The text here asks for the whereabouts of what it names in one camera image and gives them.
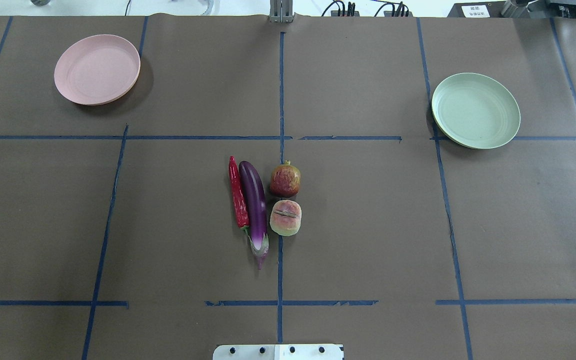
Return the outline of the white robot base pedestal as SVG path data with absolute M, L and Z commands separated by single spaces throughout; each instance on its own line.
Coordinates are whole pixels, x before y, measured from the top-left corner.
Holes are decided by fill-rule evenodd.
M 213 360 L 344 360 L 341 344 L 223 344 L 215 348 Z

